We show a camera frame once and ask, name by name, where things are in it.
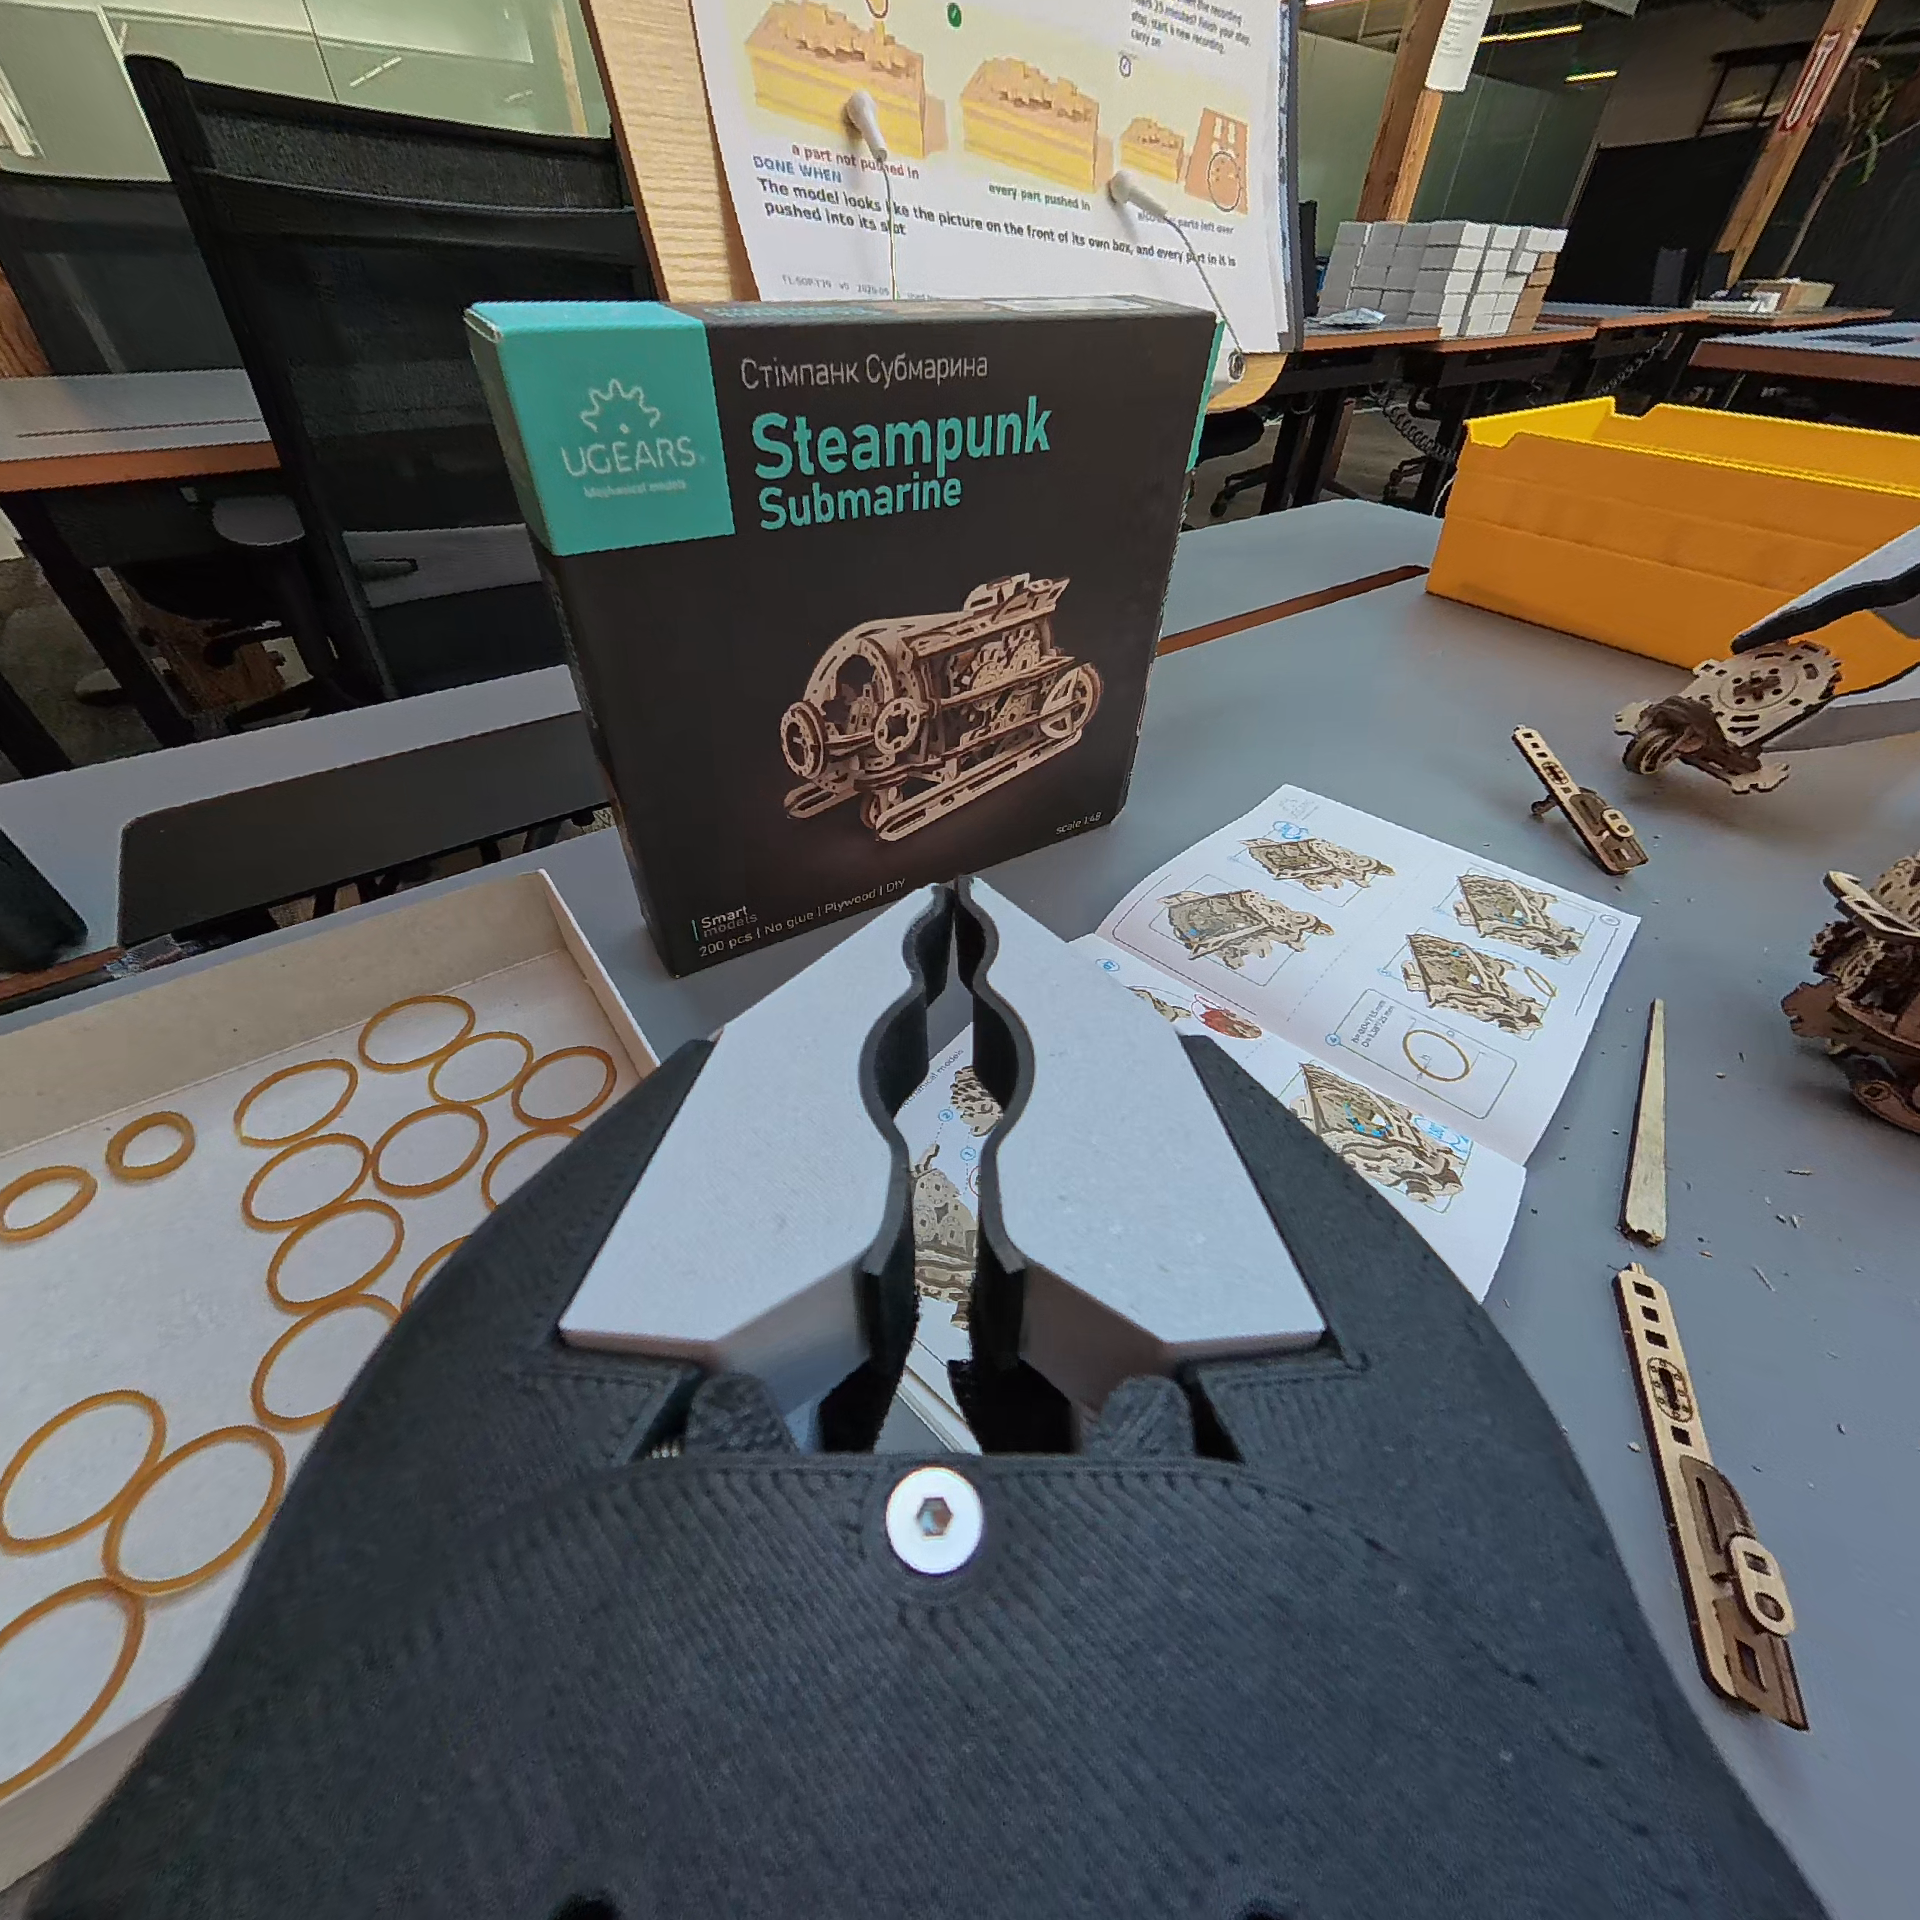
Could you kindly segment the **dark grey desk panel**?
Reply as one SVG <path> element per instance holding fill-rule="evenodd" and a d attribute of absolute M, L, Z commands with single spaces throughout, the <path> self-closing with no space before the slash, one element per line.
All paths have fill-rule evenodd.
<path fill-rule="evenodd" d="M 116 934 L 140 943 L 608 804 L 579 712 L 133 818 Z"/>

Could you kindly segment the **black office chair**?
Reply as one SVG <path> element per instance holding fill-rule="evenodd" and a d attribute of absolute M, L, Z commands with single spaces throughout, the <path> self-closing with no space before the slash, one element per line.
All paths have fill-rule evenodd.
<path fill-rule="evenodd" d="M 411 696 L 563 665 L 465 311 L 655 293 L 618 145 L 306 102 L 146 54 L 128 73 L 343 681 Z"/>

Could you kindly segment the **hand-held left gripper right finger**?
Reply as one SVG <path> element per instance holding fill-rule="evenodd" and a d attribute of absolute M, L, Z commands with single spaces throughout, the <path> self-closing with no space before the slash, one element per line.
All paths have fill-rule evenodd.
<path fill-rule="evenodd" d="M 955 885 L 973 1071 L 999 1103 L 978 1164 L 971 1358 L 987 1452 L 1053 1452 L 1131 1376 L 1303 1351 L 1325 1330 L 1201 1064 L 1234 1069 L 985 880 Z"/>

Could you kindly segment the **thin wooden stick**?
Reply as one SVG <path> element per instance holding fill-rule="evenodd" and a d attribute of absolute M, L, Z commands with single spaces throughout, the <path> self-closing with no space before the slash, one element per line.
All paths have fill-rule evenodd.
<path fill-rule="evenodd" d="M 1666 1020 L 1665 1000 L 1649 1008 L 1640 1100 L 1628 1148 L 1620 1232 L 1644 1246 L 1666 1238 Z"/>

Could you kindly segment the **partly built wooden model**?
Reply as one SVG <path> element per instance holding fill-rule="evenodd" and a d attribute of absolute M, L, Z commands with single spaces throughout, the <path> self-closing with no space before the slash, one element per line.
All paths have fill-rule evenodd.
<path fill-rule="evenodd" d="M 1803 1039 L 1824 1039 L 1857 1103 L 1919 1130 L 1919 855 L 1874 881 L 1829 870 L 1840 917 L 1812 940 L 1817 981 L 1784 997 Z"/>

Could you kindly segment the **illustrated instruction booklet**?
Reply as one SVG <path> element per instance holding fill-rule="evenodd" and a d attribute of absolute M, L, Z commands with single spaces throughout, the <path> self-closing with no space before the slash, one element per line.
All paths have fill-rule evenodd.
<path fill-rule="evenodd" d="M 1297 786 L 1075 943 L 1207 1031 L 1479 1298 L 1640 921 Z"/>

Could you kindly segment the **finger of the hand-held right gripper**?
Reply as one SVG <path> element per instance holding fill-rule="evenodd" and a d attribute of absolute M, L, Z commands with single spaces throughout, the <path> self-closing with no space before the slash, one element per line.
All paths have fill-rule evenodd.
<path fill-rule="evenodd" d="M 1752 653 L 1776 640 L 1801 640 L 1857 612 L 1877 612 L 1896 632 L 1919 640 L 1919 545 L 1920 530 L 1914 525 L 1764 614 L 1732 640 L 1732 650 Z"/>
<path fill-rule="evenodd" d="M 1919 730 L 1916 638 L 1801 638 L 1840 662 L 1833 696 L 1779 730 L 1779 752 L 1857 745 Z"/>

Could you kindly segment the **black teal model kit box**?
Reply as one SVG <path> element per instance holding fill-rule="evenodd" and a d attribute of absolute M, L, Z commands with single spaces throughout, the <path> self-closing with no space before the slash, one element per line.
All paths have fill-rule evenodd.
<path fill-rule="evenodd" d="M 467 326 L 671 974 L 1125 804 L 1209 311 L 496 302 Z"/>

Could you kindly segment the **stack of white boxes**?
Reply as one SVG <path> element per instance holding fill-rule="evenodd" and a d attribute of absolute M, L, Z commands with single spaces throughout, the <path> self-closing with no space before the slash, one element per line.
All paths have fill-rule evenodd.
<path fill-rule="evenodd" d="M 1378 312 L 1448 337 L 1532 332 L 1567 229 L 1474 221 L 1347 221 L 1320 285 L 1320 318 Z"/>

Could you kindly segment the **yellow plastic bin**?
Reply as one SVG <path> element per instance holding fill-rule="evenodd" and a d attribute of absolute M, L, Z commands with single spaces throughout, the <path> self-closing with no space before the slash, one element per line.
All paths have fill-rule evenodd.
<path fill-rule="evenodd" d="M 1578 399 L 1471 421 L 1426 590 L 1697 666 L 1916 524 L 1916 437 Z"/>

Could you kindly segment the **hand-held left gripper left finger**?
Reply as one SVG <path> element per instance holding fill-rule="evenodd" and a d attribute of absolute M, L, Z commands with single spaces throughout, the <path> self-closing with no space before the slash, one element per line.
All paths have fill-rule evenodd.
<path fill-rule="evenodd" d="M 953 890 L 930 885 L 705 1047 L 561 1316 L 565 1341 L 764 1380 L 803 1445 L 872 1448 L 919 1321 L 896 1112 L 929 1074 Z"/>

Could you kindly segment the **group of tan rubber bands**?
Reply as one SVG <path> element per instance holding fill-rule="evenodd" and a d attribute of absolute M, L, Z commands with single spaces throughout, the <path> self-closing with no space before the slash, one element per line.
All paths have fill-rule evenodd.
<path fill-rule="evenodd" d="M 5 1152 L 5 1796 L 181 1688 L 351 1380 L 634 1079 L 549 952 Z"/>

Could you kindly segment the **small wooden strip part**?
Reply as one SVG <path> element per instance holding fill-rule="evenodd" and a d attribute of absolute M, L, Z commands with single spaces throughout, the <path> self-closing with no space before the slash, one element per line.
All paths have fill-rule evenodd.
<path fill-rule="evenodd" d="M 1584 849 L 1611 876 L 1625 876 L 1649 862 L 1632 822 L 1608 797 L 1572 780 L 1537 726 L 1514 726 L 1512 737 L 1545 790 L 1529 808 L 1533 818 L 1560 808 Z"/>

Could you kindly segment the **wooden gear assembly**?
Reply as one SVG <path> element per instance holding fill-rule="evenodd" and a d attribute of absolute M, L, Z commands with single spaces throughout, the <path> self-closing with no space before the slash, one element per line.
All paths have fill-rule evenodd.
<path fill-rule="evenodd" d="M 1624 766 L 1652 777 L 1682 761 L 1737 794 L 1764 793 L 1791 770 L 1784 759 L 1764 759 L 1760 745 L 1819 710 L 1837 681 L 1840 660 L 1815 640 L 1708 660 L 1677 692 L 1616 712 L 1616 730 L 1628 734 Z"/>

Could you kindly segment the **printed instruction poster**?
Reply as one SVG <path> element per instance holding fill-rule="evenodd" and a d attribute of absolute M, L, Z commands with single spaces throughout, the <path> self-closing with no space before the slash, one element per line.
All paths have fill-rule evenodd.
<path fill-rule="evenodd" d="M 1277 1 L 697 1 L 764 298 L 1104 297 L 1300 337 L 1293 53 Z M 843 106 L 866 88 L 884 169 Z M 1168 208 L 1112 202 L 1115 169 Z"/>

